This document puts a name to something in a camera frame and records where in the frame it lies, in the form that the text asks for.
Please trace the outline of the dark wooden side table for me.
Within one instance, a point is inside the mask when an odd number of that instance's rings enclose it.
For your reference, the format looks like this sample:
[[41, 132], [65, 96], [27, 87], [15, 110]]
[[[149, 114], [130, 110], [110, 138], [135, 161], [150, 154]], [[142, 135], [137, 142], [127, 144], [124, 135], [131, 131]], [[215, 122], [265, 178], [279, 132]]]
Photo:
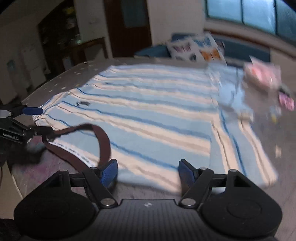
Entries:
[[102, 56], [104, 59], [108, 59], [105, 37], [89, 40], [81, 44], [74, 45], [71, 48], [71, 61], [73, 65], [93, 61], [101, 58]]

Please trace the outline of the butterfly print pillow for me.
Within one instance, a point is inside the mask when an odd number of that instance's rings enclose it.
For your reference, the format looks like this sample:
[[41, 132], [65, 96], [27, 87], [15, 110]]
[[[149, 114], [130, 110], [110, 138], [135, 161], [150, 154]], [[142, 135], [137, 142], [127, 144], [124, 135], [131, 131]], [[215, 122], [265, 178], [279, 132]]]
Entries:
[[166, 47], [172, 59], [227, 65], [222, 49], [207, 32], [167, 42]]

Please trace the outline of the dark wooden door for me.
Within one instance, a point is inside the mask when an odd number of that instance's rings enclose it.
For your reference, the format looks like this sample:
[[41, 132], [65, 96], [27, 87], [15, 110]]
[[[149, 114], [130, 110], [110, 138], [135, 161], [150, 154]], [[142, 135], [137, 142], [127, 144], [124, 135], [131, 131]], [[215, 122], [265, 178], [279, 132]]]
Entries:
[[104, 1], [112, 56], [132, 57], [152, 45], [147, 1]]

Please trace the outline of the green framed window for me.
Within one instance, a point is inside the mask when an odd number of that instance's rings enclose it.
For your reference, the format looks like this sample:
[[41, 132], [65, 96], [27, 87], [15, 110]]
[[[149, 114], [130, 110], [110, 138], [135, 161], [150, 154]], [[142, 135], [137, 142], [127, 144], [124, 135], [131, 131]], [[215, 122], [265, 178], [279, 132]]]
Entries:
[[295, 41], [295, 9], [285, 1], [205, 1], [208, 18], [247, 25]]

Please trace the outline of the blue white striped sweater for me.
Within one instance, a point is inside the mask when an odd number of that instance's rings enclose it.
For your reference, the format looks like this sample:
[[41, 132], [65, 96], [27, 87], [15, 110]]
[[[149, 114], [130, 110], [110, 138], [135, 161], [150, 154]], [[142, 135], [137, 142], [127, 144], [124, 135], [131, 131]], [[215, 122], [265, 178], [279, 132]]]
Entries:
[[138, 64], [110, 66], [85, 85], [53, 96], [33, 120], [54, 130], [90, 123], [109, 136], [121, 183], [179, 193], [178, 163], [225, 174], [236, 169], [256, 185], [278, 174], [251, 128], [242, 72]]

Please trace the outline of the blue fabric sofa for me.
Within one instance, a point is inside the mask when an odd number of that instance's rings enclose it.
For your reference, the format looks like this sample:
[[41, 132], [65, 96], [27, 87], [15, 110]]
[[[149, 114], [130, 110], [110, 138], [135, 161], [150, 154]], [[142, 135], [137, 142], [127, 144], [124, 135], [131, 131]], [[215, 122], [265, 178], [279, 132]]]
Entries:
[[239, 65], [253, 58], [269, 63], [270, 51], [258, 45], [227, 37], [202, 34], [174, 33], [165, 44], [154, 45], [134, 54], [137, 57], [172, 58], [179, 60]]

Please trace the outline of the dark wooden shelf cabinet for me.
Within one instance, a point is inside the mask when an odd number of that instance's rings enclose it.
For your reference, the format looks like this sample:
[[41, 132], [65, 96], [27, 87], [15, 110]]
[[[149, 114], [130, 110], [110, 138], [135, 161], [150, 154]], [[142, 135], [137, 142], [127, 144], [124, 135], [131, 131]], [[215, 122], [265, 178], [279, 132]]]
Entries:
[[50, 74], [57, 76], [65, 71], [63, 59], [79, 35], [74, 1], [56, 6], [38, 24], [38, 31]]

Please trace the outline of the pink tissue pack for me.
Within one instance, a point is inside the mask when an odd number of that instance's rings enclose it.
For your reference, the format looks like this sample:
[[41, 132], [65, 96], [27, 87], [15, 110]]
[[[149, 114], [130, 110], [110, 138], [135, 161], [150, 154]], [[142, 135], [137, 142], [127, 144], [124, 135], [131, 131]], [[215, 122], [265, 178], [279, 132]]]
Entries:
[[262, 90], [277, 90], [281, 86], [280, 66], [261, 61], [253, 56], [243, 65], [244, 77]]

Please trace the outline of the pink hair scrunchie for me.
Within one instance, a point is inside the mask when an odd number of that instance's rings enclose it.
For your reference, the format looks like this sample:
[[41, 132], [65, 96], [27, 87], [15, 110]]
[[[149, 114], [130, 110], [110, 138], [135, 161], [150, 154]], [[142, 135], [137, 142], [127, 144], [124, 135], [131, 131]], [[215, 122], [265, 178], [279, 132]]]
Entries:
[[279, 92], [278, 99], [279, 99], [279, 103], [280, 103], [281, 107], [283, 107], [289, 111], [294, 111], [295, 102], [290, 96], [288, 96], [287, 94], [285, 94], [283, 92]]

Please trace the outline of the white refrigerator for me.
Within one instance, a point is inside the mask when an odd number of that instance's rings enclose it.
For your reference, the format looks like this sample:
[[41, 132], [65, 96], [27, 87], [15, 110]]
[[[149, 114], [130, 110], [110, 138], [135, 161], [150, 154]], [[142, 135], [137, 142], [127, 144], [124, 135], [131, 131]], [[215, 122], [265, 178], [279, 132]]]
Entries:
[[23, 63], [26, 71], [29, 74], [29, 81], [32, 87], [37, 88], [46, 81], [46, 77], [41, 66], [36, 48], [34, 45], [29, 45], [21, 50]]

